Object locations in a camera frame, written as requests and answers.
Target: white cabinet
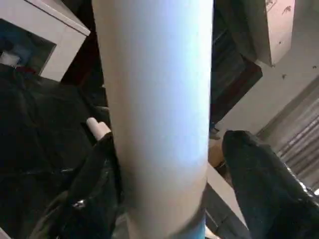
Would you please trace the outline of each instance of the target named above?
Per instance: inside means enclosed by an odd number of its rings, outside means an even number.
[[[56,81],[90,34],[60,0],[1,0],[0,19],[54,44],[39,75]]]

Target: black fabric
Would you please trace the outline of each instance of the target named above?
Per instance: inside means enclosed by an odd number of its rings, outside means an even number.
[[[92,148],[77,88],[0,65],[0,177],[76,168]]]
[[[253,239],[319,238],[318,199],[257,137],[228,131],[223,153]]]
[[[120,192],[119,173],[111,150],[107,158],[92,158],[96,141],[85,125],[88,117],[110,121],[108,112],[99,114],[84,99],[76,87],[0,64],[0,227],[10,237],[27,238],[42,219],[45,228],[37,236],[43,238],[52,225],[47,222],[58,221],[56,206],[72,195],[73,202],[83,197],[86,207],[72,208],[62,221],[63,235],[100,238],[110,233]],[[96,168],[87,172],[88,178],[76,190],[74,181],[86,168],[88,155]]]
[[[118,176],[109,133],[93,148],[70,187],[45,210],[30,239],[110,238],[121,196]]]

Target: white cylinder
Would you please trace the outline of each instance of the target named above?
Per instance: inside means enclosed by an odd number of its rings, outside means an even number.
[[[206,184],[213,0],[93,9],[130,237],[172,237]]]

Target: white panel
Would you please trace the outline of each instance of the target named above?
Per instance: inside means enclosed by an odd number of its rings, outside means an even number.
[[[41,10],[56,17],[68,26],[89,35],[90,30],[64,5],[61,0],[26,0]]]
[[[295,0],[244,0],[257,57],[271,66],[290,49]]]
[[[10,237],[5,233],[5,231],[0,228],[0,239],[10,239]]]
[[[262,67],[264,76],[223,118],[221,131],[257,133],[319,75],[318,23],[314,11],[295,23],[291,50],[275,68]]]
[[[271,64],[277,64],[291,47],[295,0],[273,0],[267,12]]]
[[[24,0],[0,0],[0,18],[53,43],[59,42],[66,27]]]
[[[54,48],[40,75],[55,81],[61,81],[85,38],[85,35],[73,28],[66,27],[61,40]]]

